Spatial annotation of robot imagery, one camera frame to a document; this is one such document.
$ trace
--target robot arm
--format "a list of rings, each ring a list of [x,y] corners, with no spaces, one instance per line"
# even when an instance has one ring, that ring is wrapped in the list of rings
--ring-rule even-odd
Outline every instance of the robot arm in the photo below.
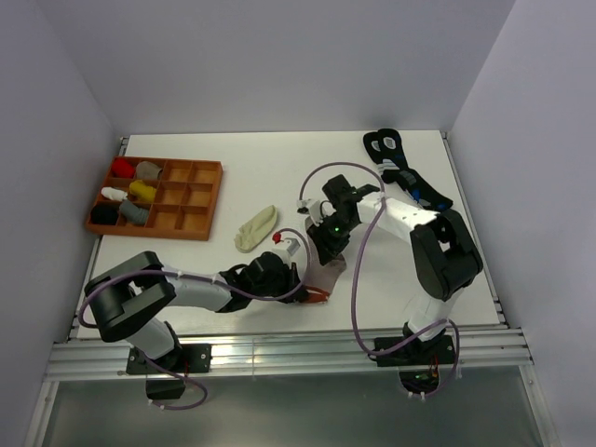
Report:
[[[356,226],[374,221],[382,206],[382,193],[371,185],[356,189],[343,175],[330,179],[323,192],[335,209],[333,214],[316,213],[320,210],[318,202],[300,203],[299,207],[302,212],[311,213],[315,224],[307,232],[315,242],[321,263],[326,264],[347,246]],[[447,318],[457,297],[482,271],[480,254],[461,215],[454,210],[420,210],[387,198],[386,210],[376,226],[412,246],[421,290],[404,333],[419,332]],[[443,331],[444,325],[439,325],[418,338],[424,344],[438,340]]]
[[[376,220],[383,204],[378,191],[371,185],[356,189],[340,175],[323,187],[335,209],[333,214],[322,215],[320,202],[312,200],[301,201],[299,211],[310,213],[315,223],[307,233],[322,264],[344,250],[350,232],[360,224],[376,222],[376,226],[412,246],[421,290],[415,311],[404,326],[405,338],[447,318],[461,291],[482,270],[482,261],[459,213],[420,210],[387,198],[386,210]],[[235,312],[251,302],[251,298],[237,291],[259,297],[279,297],[295,290],[282,302],[305,301],[308,292],[298,287],[301,281],[291,262],[298,248],[297,240],[287,238],[250,264],[236,265],[210,277],[168,269],[155,253],[146,251],[92,279],[85,292],[103,341],[127,340],[160,368],[183,371],[181,362],[189,358],[170,325],[158,320],[156,314],[167,305],[203,307],[217,313]],[[159,275],[140,274],[145,270],[158,270]],[[120,281],[123,276],[129,280]],[[108,287],[104,284],[106,281],[113,283]],[[404,361],[400,364],[420,365],[423,364],[421,359],[429,355],[436,357],[440,346],[444,346],[444,329],[440,324],[420,334],[415,343],[399,351]]]
[[[159,366],[171,369],[187,359],[182,358],[178,338],[170,325],[156,318],[161,309],[176,305],[229,313],[251,303],[251,298],[223,288],[222,284],[260,297],[287,294],[300,283],[296,265],[291,261],[299,247],[296,239],[285,238],[250,264],[202,276],[204,281],[164,266],[154,252],[145,251],[92,279],[85,286],[85,293],[89,297],[104,282],[131,274],[128,281],[104,288],[90,302],[100,336],[108,343],[127,340]],[[160,270],[165,275],[134,276],[134,272],[144,270]],[[307,298],[308,292],[301,287],[281,301],[295,303]]]

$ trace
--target gray sock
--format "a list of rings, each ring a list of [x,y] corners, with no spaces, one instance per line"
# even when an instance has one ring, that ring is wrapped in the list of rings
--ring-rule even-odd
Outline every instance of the gray sock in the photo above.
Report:
[[[159,180],[161,168],[150,161],[142,161],[137,165],[135,178],[143,180]]]
[[[130,200],[124,200],[119,209],[124,217],[135,225],[145,225],[149,218],[149,210],[137,207]]]

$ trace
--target metal frame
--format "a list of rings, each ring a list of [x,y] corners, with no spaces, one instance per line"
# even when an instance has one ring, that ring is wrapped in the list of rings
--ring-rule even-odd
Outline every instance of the metal frame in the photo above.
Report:
[[[23,443],[26,447],[41,447],[46,436],[47,423],[54,408],[54,401],[58,393],[58,382],[44,382],[39,391],[35,404],[34,415],[29,423],[29,431]]]
[[[545,447],[561,447],[561,441],[557,430],[550,417],[547,400],[538,384],[538,378],[534,366],[520,366],[521,379],[525,387],[525,393],[530,401],[530,408],[534,414],[540,439]]]
[[[478,234],[472,222],[466,198],[454,166],[453,157],[447,142],[447,135],[441,134],[464,207],[469,218],[472,235],[479,243]],[[124,155],[129,138],[122,138],[118,154]],[[92,276],[93,267],[102,238],[95,241],[91,253],[85,281]],[[535,380],[533,360],[521,329],[510,329],[503,315],[502,306],[496,297],[494,285],[485,270],[489,287],[494,297],[494,305],[501,324],[460,328],[461,368],[494,366],[520,367],[526,392],[534,412],[542,441],[547,446],[559,446],[554,425],[549,418],[546,401]],[[80,306],[84,299],[79,297]],[[75,340],[78,322],[74,319],[71,339],[68,343],[54,345],[49,357],[44,383],[34,410],[25,446],[41,446],[47,424],[61,381],[93,380],[144,380],[147,376],[128,376],[125,373],[129,355],[129,344],[125,342],[106,344],[96,340]],[[401,335],[400,330],[363,331],[362,336],[368,345],[379,336]],[[282,333],[275,335],[245,336],[197,336],[182,337],[181,343],[209,343],[212,345],[211,369],[198,377],[230,377],[284,374],[321,373],[361,373],[386,371],[377,368],[354,340],[352,332],[308,332]],[[149,377],[165,377],[163,374]]]
[[[374,337],[400,335],[400,331],[364,331],[362,334],[367,343],[373,345]],[[210,372],[199,377],[378,371],[376,364],[356,344],[352,332],[182,337],[180,341],[212,345]],[[145,376],[125,373],[129,349],[128,343],[102,341],[73,340],[55,345],[45,380],[144,380]],[[462,330],[460,358],[463,368],[532,365],[530,351],[519,329]]]

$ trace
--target black sock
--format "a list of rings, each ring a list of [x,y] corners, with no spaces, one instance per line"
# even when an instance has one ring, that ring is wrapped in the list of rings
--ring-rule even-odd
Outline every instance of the black sock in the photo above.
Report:
[[[379,129],[363,137],[364,148],[376,163],[385,183],[396,182],[425,210],[445,211],[453,201],[440,194],[422,176],[408,166],[401,145],[400,133],[394,129]]]

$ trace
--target cable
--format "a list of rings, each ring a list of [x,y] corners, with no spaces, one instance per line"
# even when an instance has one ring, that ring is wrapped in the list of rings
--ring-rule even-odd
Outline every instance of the cable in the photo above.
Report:
[[[299,237],[302,240],[303,246],[305,247],[305,250],[306,250],[306,270],[305,270],[305,274],[303,275],[303,279],[301,279],[301,281],[298,283],[298,285],[296,287],[294,287],[291,291],[284,293],[283,295],[267,298],[267,297],[252,295],[251,293],[246,293],[245,291],[242,291],[236,287],[230,286],[229,284],[227,284],[223,281],[213,280],[212,278],[206,278],[206,277],[202,277],[200,275],[193,275],[193,274],[189,274],[189,273],[179,274],[178,272],[170,272],[167,270],[139,270],[136,272],[130,272],[130,273],[109,279],[108,281],[103,282],[100,286],[98,286],[96,289],[94,289],[89,294],[89,296],[85,299],[85,301],[83,302],[83,304],[81,305],[81,307],[78,311],[78,315],[77,315],[78,322],[80,323],[81,326],[83,326],[85,328],[97,329],[96,324],[88,323],[84,319],[85,310],[88,308],[88,306],[91,304],[91,302],[93,300],[95,300],[100,295],[100,293],[102,293],[108,287],[112,287],[115,284],[118,284],[118,283],[125,281],[127,279],[133,279],[133,278],[138,278],[138,277],[190,278],[190,279],[200,281],[200,282],[207,282],[209,284],[212,283],[212,284],[215,284],[216,286],[223,287],[224,289],[228,289],[229,291],[234,291],[234,292],[239,293],[243,296],[246,296],[253,300],[259,300],[259,301],[278,301],[278,300],[283,300],[285,298],[288,298],[288,297],[294,295],[301,287],[303,287],[304,278],[306,278],[306,274],[310,270],[311,253],[310,253],[310,248],[308,247],[308,242],[306,241],[306,238],[300,232],[294,230],[293,228],[282,228],[281,230],[278,230],[278,233],[284,233],[284,232],[294,233],[297,237]],[[188,404],[188,405],[180,405],[180,406],[165,405],[161,402],[152,401],[152,403],[155,406],[162,408],[164,410],[179,411],[179,410],[190,410],[192,408],[196,408],[199,405],[201,405],[203,402],[205,402],[205,400],[207,399],[207,396],[208,396],[208,391],[204,385],[202,385],[201,383],[199,383],[198,381],[196,381],[194,379],[191,379],[190,377],[184,377],[183,375],[179,375],[176,372],[169,371],[169,370],[166,370],[165,368],[162,368],[157,363],[155,363],[152,359],[149,359],[149,357],[147,357],[147,355],[144,352],[142,352],[140,349],[139,349],[139,351],[144,356],[144,359],[147,362],[147,364],[149,364],[152,368],[160,371],[161,373],[171,375],[172,377],[174,377],[176,379],[180,379],[180,380],[184,381],[185,383],[189,383],[193,386],[196,386],[197,388],[199,388],[200,390],[203,391],[203,397],[200,400],[197,400],[196,402]]]
[[[331,166],[351,166],[352,168],[364,169],[369,174],[371,174],[377,180],[377,182],[379,182],[379,187],[381,188],[381,192],[382,193],[385,192],[385,184],[383,183],[383,180],[381,179],[379,174],[374,172],[372,169],[369,169],[366,166],[360,165],[358,163],[352,163],[351,161],[333,161],[332,163],[325,163],[324,165],[320,165],[318,168],[316,168],[315,170],[313,170],[310,174],[308,174],[306,176],[305,180],[302,183],[302,186],[300,187],[300,193],[298,194],[298,198],[300,200],[302,200],[305,195],[306,184],[310,181],[310,179],[320,170],[330,168]]]
[[[329,200],[323,200],[322,202],[320,202],[318,204],[318,213],[322,216],[322,217],[326,217],[325,214],[323,214],[323,205],[325,205],[326,203],[331,204],[331,202]]]
[[[78,315],[77,315],[77,319],[78,322],[80,323],[81,326],[85,327],[85,328],[91,328],[91,329],[97,329],[97,325],[96,324],[91,324],[88,323],[84,320],[84,314],[85,314],[85,310],[87,310],[87,307],[89,306],[89,304],[100,294],[102,293],[104,290],[106,290],[108,287],[112,287],[115,284],[118,284],[124,280],[127,279],[133,279],[133,278],[137,278],[137,277],[166,277],[166,278],[190,278],[192,280],[196,280],[196,281],[200,281],[200,282],[206,282],[209,284],[214,284],[218,287],[222,287],[224,289],[227,289],[229,291],[234,291],[242,296],[246,296],[247,298],[251,298],[252,300],[257,300],[257,301],[279,301],[279,300],[283,300],[286,299],[292,295],[294,295],[297,291],[300,290],[301,287],[304,286],[304,278],[306,277],[306,273],[310,270],[310,260],[311,260],[311,253],[310,253],[310,248],[308,246],[308,242],[306,241],[306,238],[298,231],[294,230],[293,228],[282,228],[281,230],[278,231],[278,233],[284,233],[284,232],[289,232],[289,233],[294,233],[297,237],[299,237],[303,243],[303,246],[305,247],[306,250],[306,270],[305,270],[305,274],[303,275],[303,279],[300,280],[300,282],[298,283],[298,285],[296,287],[294,287],[291,291],[284,293],[283,295],[280,296],[271,296],[271,297],[263,297],[263,296],[257,296],[257,295],[253,295],[251,293],[247,293],[245,291],[242,291],[241,289],[238,289],[234,286],[230,286],[229,284],[227,284],[226,282],[220,281],[218,279],[213,280],[212,277],[202,277],[200,275],[194,275],[192,273],[179,273],[179,272],[171,272],[169,270],[139,270],[136,272],[130,272],[130,273],[126,273],[124,275],[120,275],[118,277],[109,279],[108,281],[103,282],[100,286],[98,286],[96,289],[94,289],[89,296],[87,297],[87,299],[85,301],[83,301],[83,304],[81,305],[81,308],[78,311]]]
[[[358,295],[358,282],[359,282],[359,275],[360,275],[360,267],[362,265],[362,259],[364,258],[364,250],[366,249],[366,243],[368,242],[369,237],[371,236],[371,233],[373,232],[373,229],[376,226],[376,223],[379,221],[379,219],[381,219],[381,216],[383,215],[383,213],[386,210],[385,183],[383,182],[383,180],[381,179],[381,177],[376,172],[374,172],[372,169],[369,169],[369,168],[367,168],[365,166],[362,166],[362,165],[360,165],[358,163],[344,162],[344,161],[337,161],[337,162],[332,162],[332,163],[326,163],[326,164],[321,165],[318,168],[314,169],[310,174],[308,174],[306,176],[305,181],[303,182],[303,184],[302,184],[302,186],[300,188],[300,193],[299,193],[299,199],[300,200],[303,199],[304,192],[305,192],[305,189],[306,189],[306,184],[308,183],[308,181],[310,181],[310,179],[317,172],[319,172],[320,170],[329,168],[331,166],[351,166],[351,167],[354,167],[354,168],[359,168],[359,169],[366,170],[367,172],[369,172],[377,180],[377,182],[379,182],[379,187],[381,189],[381,192],[383,193],[381,195],[381,207],[380,207],[379,211],[375,214],[375,216],[372,219],[371,223],[369,224],[368,228],[366,229],[366,231],[364,233],[364,236],[362,238],[362,242],[360,242],[360,247],[359,247],[358,255],[356,257],[356,265],[354,267],[354,276],[352,277],[352,294],[351,294],[350,316],[351,316],[351,320],[352,320],[352,332],[354,333],[354,337],[356,338],[356,342],[360,346],[360,349],[362,349],[369,356],[375,356],[375,357],[388,356],[389,354],[392,354],[395,351],[397,351],[399,349],[402,349],[403,347],[405,347],[409,343],[413,342],[416,338],[418,338],[423,333],[428,332],[431,329],[434,329],[434,328],[436,328],[436,327],[438,327],[440,325],[449,323],[454,328],[454,332],[455,332],[455,344],[456,344],[456,348],[455,348],[454,366],[450,370],[449,375],[447,376],[447,379],[442,384],[440,384],[435,391],[426,394],[426,397],[433,396],[433,395],[435,395],[437,393],[437,391],[441,390],[446,383],[451,382],[451,380],[453,379],[453,376],[455,374],[455,371],[457,369],[457,364],[458,364],[458,361],[459,361],[459,330],[457,329],[457,326],[455,325],[455,323],[452,320],[450,320],[450,319],[440,319],[439,321],[435,321],[434,323],[429,324],[428,326],[426,326],[425,328],[421,329],[420,331],[418,331],[418,332],[410,335],[405,340],[402,340],[401,342],[397,343],[396,345],[393,345],[393,346],[391,346],[388,349],[384,349],[383,351],[374,351],[374,350],[368,348],[364,344],[364,340],[362,339],[362,337],[360,335],[360,331],[359,331],[359,327],[358,327],[358,318],[357,318],[356,298],[357,298],[357,295]]]
[[[176,373],[174,371],[170,371],[170,370],[167,370],[165,368],[162,368],[157,363],[155,363],[154,361],[152,361],[151,359],[149,359],[146,356],[146,354],[144,352],[142,352],[140,349],[139,349],[139,351],[144,356],[144,359],[147,362],[147,364],[149,366],[151,366],[152,368],[158,370],[161,373],[164,373],[164,374],[167,374],[167,375],[171,375],[172,377],[174,377],[176,379],[180,379],[183,382],[185,382],[186,384],[191,384],[191,385],[197,387],[198,389],[200,389],[201,391],[203,391],[203,397],[201,399],[197,400],[196,402],[189,403],[188,405],[166,405],[166,404],[161,403],[161,402],[159,402],[157,400],[152,400],[151,403],[153,405],[155,405],[156,407],[161,408],[162,410],[171,410],[171,411],[191,410],[193,408],[198,407],[199,405],[202,405],[205,402],[205,400],[207,400],[207,396],[209,395],[209,392],[207,391],[207,387],[206,386],[204,386],[200,382],[196,381],[195,379],[191,379],[190,377],[187,377],[186,375],[179,375],[178,373]]]

